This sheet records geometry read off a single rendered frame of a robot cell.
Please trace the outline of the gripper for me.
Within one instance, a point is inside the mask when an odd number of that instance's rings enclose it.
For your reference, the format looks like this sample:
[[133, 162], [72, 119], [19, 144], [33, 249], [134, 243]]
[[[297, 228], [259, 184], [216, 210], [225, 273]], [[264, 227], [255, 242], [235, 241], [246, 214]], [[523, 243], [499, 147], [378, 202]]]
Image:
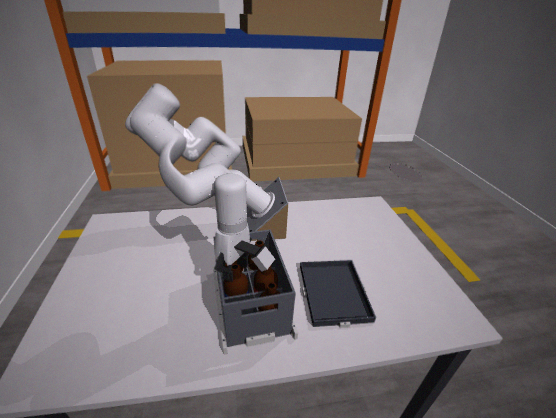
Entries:
[[[247, 229], [248, 228], [248, 229]], [[247, 267], [247, 253], [234, 248], [241, 240], [250, 243], [249, 227], [238, 233], [225, 233], [219, 228], [216, 230], [215, 235], [215, 258], [217, 260], [214, 267], [217, 271], [223, 272], [225, 280], [233, 282], [233, 271], [231, 270], [232, 264], [237, 260], [237, 264], [246, 268]], [[228, 268], [225, 266], [225, 262]], [[226, 272], [226, 273], [225, 273]], [[228, 274], [229, 273], [229, 274]]]

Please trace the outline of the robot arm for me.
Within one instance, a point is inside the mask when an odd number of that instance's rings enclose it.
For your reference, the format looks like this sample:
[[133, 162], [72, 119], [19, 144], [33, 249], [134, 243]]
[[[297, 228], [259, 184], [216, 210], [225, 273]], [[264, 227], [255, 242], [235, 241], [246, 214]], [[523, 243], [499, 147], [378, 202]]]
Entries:
[[[166, 187], [187, 205], [215, 196], [218, 228], [225, 233], [238, 233], [247, 227], [247, 208], [254, 218], [264, 216], [275, 195], [266, 193], [242, 172], [228, 170], [241, 153], [238, 144], [204, 117], [184, 128], [171, 119], [180, 108], [178, 99], [163, 85], [151, 88], [130, 112], [125, 127], [160, 156], [159, 171]], [[180, 156], [190, 162], [198, 160], [213, 142], [198, 170], [182, 175], [173, 166]], [[241, 240], [234, 248], [252, 255], [261, 272], [275, 260], [265, 245]]]

